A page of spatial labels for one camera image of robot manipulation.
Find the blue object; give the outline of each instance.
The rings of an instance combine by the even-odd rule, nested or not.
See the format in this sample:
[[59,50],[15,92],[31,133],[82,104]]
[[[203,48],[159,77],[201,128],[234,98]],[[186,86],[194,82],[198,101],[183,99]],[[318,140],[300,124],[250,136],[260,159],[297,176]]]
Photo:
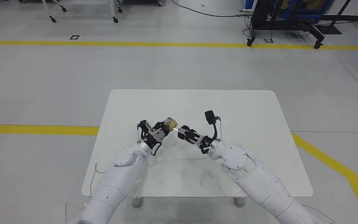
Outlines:
[[245,9],[251,9],[253,6],[253,1],[254,0],[246,0],[246,4],[245,4]]
[[[289,6],[287,9],[283,10],[282,19],[288,19],[291,15],[291,11],[293,9],[294,3],[298,0],[290,0]],[[328,10],[329,6],[331,5],[333,0],[326,0],[325,4],[323,5],[321,10],[298,10],[296,17],[304,18],[304,19],[312,19],[314,23],[317,24],[319,20],[321,20],[323,14]]]

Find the black cable on floor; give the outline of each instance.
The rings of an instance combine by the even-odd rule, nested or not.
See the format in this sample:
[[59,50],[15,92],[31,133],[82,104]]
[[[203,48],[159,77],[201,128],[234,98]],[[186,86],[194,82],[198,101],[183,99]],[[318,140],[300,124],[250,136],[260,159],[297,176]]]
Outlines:
[[180,6],[180,7],[182,7],[182,8],[187,9],[187,10],[190,10],[190,11],[193,11],[193,12],[196,12],[196,13],[199,13],[199,14],[202,14],[202,15],[205,15],[205,16],[213,16],[213,17],[242,17],[242,16],[250,16],[250,14],[236,14],[236,15],[232,15],[232,16],[212,15],[212,14],[207,14],[207,13],[204,13],[204,12],[199,12],[199,11],[197,11],[197,10],[193,10],[192,8],[188,8],[188,7],[182,6],[181,4],[176,3],[174,0],[172,0],[172,2],[173,2],[174,4],[176,4],[177,6]]

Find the white table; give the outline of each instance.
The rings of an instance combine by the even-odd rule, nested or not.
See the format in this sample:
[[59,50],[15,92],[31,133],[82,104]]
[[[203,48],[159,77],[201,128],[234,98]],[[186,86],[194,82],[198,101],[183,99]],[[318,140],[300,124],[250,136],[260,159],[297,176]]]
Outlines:
[[[92,157],[82,186],[90,194],[90,182],[98,171],[114,164],[118,150],[133,144],[136,125],[151,125],[168,116],[178,126],[188,125],[199,133],[213,135],[204,112],[221,116],[227,146],[255,151],[278,175],[295,197],[309,197],[312,186],[292,139],[281,107],[272,91],[223,90],[113,90],[110,94]],[[245,193],[200,150],[171,133],[155,157],[147,159],[130,197],[245,197]],[[96,174],[94,192],[101,175]]]

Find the white cable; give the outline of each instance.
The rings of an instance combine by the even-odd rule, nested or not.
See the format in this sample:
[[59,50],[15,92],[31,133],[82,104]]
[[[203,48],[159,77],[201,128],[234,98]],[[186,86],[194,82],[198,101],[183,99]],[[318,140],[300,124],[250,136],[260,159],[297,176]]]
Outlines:
[[[95,178],[96,173],[99,173],[99,174],[104,174],[105,173],[105,172],[99,172],[97,170],[97,165],[98,165],[98,163],[95,164],[95,171],[93,172],[92,180],[91,180],[91,183],[89,185],[89,196],[86,196],[86,197],[90,197],[90,198],[92,197],[92,183],[93,183],[93,179]],[[84,206],[82,206],[82,207],[77,207],[77,206],[74,206],[73,204],[71,204],[69,202],[66,202],[65,203],[65,224],[67,224],[67,204],[69,204],[70,206],[72,206],[73,208],[76,208],[76,209],[84,209],[87,206],[88,202],[90,202],[90,200],[88,200],[84,204]]]
[[221,138],[221,140],[223,140],[223,126],[222,126],[222,119],[221,119],[221,118],[219,118],[219,120],[220,120],[220,138]]
[[315,210],[316,212],[319,212],[320,214],[326,216],[326,217],[327,217],[329,220],[331,220],[334,224],[337,224],[337,222],[336,222],[335,220],[331,219],[328,215],[324,214],[323,212],[319,211],[318,209],[315,209],[315,208],[313,208],[313,207],[311,207],[311,206],[306,206],[305,204],[303,204],[302,206],[307,207],[307,208],[310,208],[310,209],[313,209],[313,210]]

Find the small object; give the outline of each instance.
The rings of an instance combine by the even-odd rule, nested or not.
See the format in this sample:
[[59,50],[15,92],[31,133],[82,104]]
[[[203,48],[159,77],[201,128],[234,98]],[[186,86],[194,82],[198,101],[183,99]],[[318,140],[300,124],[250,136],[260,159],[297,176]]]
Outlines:
[[78,40],[79,35],[72,35],[69,39],[70,40]]
[[162,1],[157,1],[156,6],[158,6],[158,7],[162,7],[162,6],[163,6],[163,2],[162,2]]
[[274,43],[274,40],[272,38],[269,38],[269,39],[264,38],[264,41],[265,41],[266,44],[273,44]]
[[242,208],[245,206],[245,200],[243,197],[235,197],[234,204],[236,205],[236,207]]
[[142,202],[143,202],[142,197],[133,198],[132,201],[133,208],[140,208],[142,206]]

